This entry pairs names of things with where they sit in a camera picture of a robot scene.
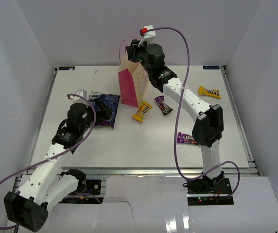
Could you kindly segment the blue purple snack bag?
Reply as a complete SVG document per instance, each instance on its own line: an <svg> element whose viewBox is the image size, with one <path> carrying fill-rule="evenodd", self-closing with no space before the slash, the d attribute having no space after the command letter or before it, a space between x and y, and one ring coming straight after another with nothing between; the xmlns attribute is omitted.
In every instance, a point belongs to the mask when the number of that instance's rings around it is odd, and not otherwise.
<svg viewBox="0 0 278 233"><path fill-rule="evenodd" d="M106 126L114 129L120 96L91 91L88 100L93 104L97 113L95 126Z"/></svg>

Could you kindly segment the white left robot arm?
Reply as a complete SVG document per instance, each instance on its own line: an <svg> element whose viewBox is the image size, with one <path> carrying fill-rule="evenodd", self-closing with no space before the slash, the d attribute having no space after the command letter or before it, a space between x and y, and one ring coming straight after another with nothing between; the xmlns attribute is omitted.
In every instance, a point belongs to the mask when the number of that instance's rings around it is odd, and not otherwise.
<svg viewBox="0 0 278 233"><path fill-rule="evenodd" d="M52 139L42 163L37 165L29 179L16 192L4 197L7 217L10 221L32 231L39 231L45 224L49 211L70 193L80 194L86 189L86 175L71 169L61 173L64 163L73 156L78 145L89 134L93 124L110 119L113 110L99 98L94 100L99 110L94 112L92 103L76 102L67 112Z"/></svg>

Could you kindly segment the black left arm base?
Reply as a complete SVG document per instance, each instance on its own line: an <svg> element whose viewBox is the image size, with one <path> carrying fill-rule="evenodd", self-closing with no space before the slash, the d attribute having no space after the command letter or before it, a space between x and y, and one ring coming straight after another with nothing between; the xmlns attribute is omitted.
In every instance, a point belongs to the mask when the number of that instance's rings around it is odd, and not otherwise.
<svg viewBox="0 0 278 233"><path fill-rule="evenodd" d="M101 194L101 180L87 179L86 174L78 169L70 169L62 172L61 176L71 175L78 180L78 186L75 191L69 193L59 203L63 204L102 204L103 198L98 197Z"/></svg>

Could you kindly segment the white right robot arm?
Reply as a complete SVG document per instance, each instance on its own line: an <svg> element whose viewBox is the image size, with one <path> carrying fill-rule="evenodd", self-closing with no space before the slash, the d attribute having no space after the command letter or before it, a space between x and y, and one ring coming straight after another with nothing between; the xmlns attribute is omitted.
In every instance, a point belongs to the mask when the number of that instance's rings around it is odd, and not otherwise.
<svg viewBox="0 0 278 233"><path fill-rule="evenodd" d="M165 54L160 45L132 40L126 47L128 60L139 62L148 73L152 86L170 97L194 120L192 136L200 145L203 160L203 189L213 194L221 187L224 172L220 167L220 139L224 130L223 110L201 100L170 70L164 62Z"/></svg>

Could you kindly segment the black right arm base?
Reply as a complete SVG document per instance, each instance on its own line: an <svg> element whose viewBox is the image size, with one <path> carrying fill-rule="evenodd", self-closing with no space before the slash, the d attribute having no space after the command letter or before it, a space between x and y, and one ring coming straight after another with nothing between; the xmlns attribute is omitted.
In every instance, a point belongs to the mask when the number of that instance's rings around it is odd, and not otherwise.
<svg viewBox="0 0 278 233"><path fill-rule="evenodd" d="M207 179L185 181L183 187L187 190L188 206L217 206L233 205L234 200L229 178L224 178L215 186L211 186Z"/></svg>

